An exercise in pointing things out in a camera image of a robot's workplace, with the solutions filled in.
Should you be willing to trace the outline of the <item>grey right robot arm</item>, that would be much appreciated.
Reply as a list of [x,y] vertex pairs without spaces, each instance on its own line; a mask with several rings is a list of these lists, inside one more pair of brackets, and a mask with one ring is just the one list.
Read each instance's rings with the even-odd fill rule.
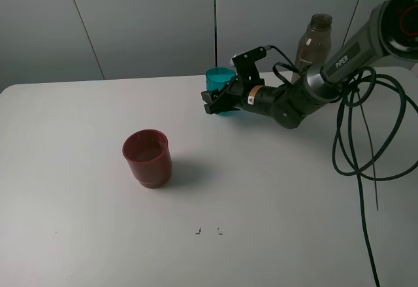
[[380,58],[391,55],[417,61],[417,0],[386,0],[369,20],[323,65],[311,65],[294,84],[283,80],[266,86],[256,61],[272,46],[260,46],[232,58],[236,76],[220,90],[203,91],[208,114],[245,110],[273,118],[294,129],[321,107],[337,99],[349,78]]

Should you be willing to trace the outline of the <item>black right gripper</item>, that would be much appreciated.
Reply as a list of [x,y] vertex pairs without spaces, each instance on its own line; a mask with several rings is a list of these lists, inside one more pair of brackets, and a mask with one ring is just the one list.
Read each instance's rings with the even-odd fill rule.
[[264,84],[241,85],[237,79],[226,83],[222,89],[201,92],[206,114],[220,114],[244,110],[263,116],[271,116],[271,107],[281,92],[280,87]]

